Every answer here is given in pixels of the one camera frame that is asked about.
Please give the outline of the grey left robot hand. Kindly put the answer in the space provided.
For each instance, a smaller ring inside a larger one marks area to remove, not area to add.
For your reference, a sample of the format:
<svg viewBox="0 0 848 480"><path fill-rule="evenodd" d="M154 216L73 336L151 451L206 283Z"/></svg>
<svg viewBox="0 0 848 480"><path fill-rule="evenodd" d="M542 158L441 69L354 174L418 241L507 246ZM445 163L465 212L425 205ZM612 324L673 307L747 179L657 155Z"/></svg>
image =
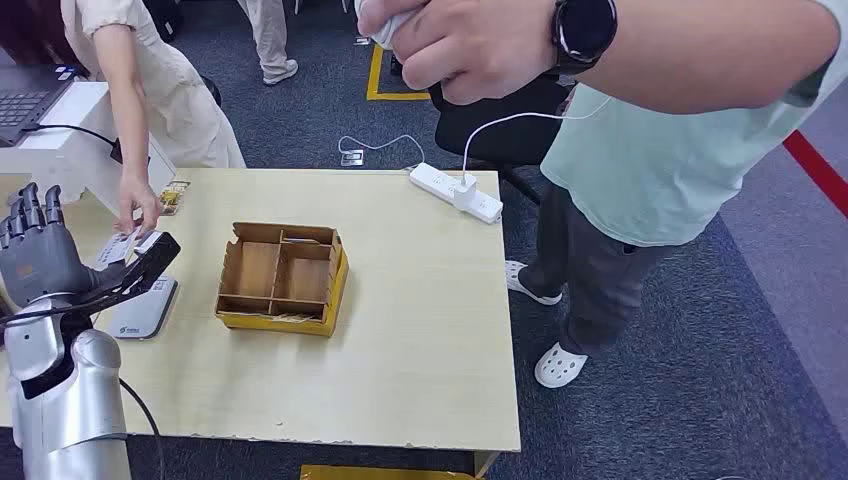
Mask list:
<svg viewBox="0 0 848 480"><path fill-rule="evenodd" d="M31 182L1 220L1 276L7 295L21 308L44 295L86 295L108 279L81 262L64 222L60 192L57 185L48 189L42 206Z"/></svg>

